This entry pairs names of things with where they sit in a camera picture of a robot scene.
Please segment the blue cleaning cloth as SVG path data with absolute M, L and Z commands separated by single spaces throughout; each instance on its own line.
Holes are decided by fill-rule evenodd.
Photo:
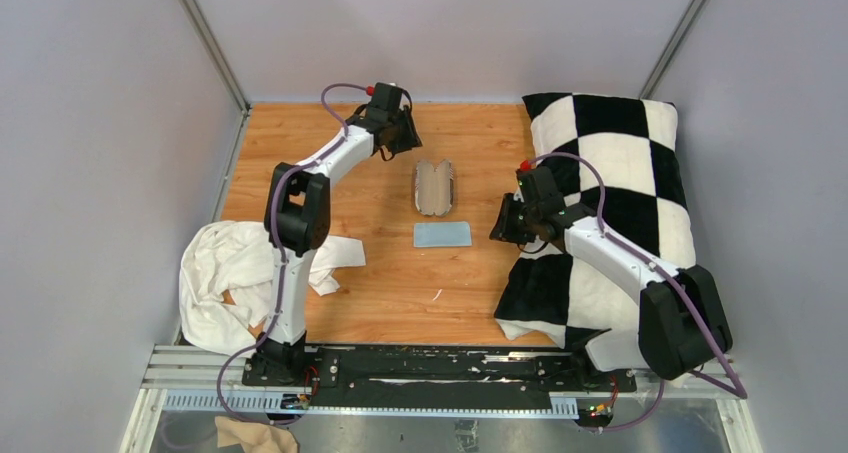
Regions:
M 413 228 L 415 248 L 471 247 L 472 234 L 468 222 L 425 222 Z

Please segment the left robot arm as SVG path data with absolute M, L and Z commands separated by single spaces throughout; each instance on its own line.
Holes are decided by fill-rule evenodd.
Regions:
M 308 276 L 329 235 L 333 187 L 373 155 L 389 161 L 422 144 L 405 89 L 378 82 L 361 90 L 368 101 L 339 120 L 339 132 L 326 145 L 296 164 L 278 164 L 272 176 L 264 223 L 274 247 L 277 293 L 256 355 L 283 386 L 298 384 L 306 373 Z

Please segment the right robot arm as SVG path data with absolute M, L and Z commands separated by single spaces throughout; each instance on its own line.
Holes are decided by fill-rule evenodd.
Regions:
M 716 360 L 726 376 L 732 335 L 713 275 L 694 265 L 679 267 L 637 246 L 607 225 L 602 208 L 567 205 L 553 173 L 523 164 L 516 172 L 521 197 L 507 193 L 490 237 L 526 244 L 534 239 L 581 260 L 626 293 L 638 308 L 635 327 L 599 332 L 578 350 L 571 376 L 596 390 L 612 370 L 649 370 L 665 380 L 697 375 Z

